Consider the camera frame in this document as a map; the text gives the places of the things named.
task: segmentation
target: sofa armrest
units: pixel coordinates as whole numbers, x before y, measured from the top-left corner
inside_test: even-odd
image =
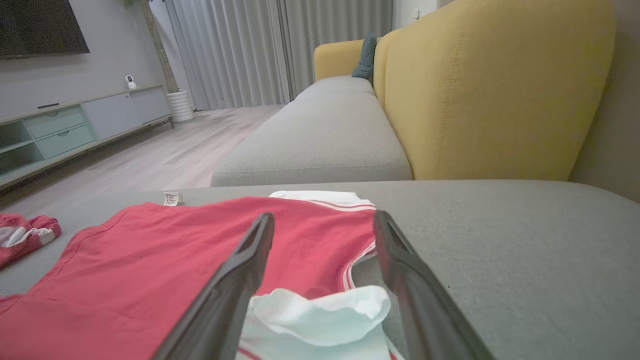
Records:
[[[316,81],[351,75],[360,61],[363,40],[341,41],[316,47],[314,69]]]

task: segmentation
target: gray sofa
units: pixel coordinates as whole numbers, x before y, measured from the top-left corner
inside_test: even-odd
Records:
[[[356,192],[396,220],[496,359],[635,359],[640,354],[640,204],[551,181],[389,181],[181,190],[202,205],[277,190]],[[162,192],[122,193],[54,213],[60,238],[0,272],[27,291],[69,239]],[[356,285],[382,284],[377,259]],[[397,308],[385,330],[407,354]]]
[[[317,81],[249,135],[221,163],[211,186],[413,179],[368,80]]]

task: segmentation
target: red fabric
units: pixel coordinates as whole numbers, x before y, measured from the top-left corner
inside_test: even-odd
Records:
[[[27,219],[20,214],[0,214],[0,228],[9,228],[9,231],[4,234],[5,236],[9,236],[10,232],[13,232],[14,227],[18,228],[15,231],[18,231],[20,228],[26,231],[44,228],[51,229],[55,235],[54,238],[59,237],[61,234],[60,225],[55,218],[39,216],[27,221]],[[39,249],[42,245],[45,244],[40,241],[40,234],[38,232],[32,232],[24,241],[16,243],[15,245],[10,247],[0,246],[0,268]]]
[[[148,359],[265,211],[275,234],[258,295],[342,291],[348,264],[374,241],[373,210],[263,197],[132,206],[78,232],[25,295],[0,300],[0,357]]]

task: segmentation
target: clothing tag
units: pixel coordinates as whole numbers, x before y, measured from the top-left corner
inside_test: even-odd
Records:
[[[182,202],[181,193],[164,193],[165,206],[176,206],[179,202]]]

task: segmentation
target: television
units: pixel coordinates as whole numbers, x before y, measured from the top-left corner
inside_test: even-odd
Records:
[[[88,52],[68,0],[0,0],[0,58]]]

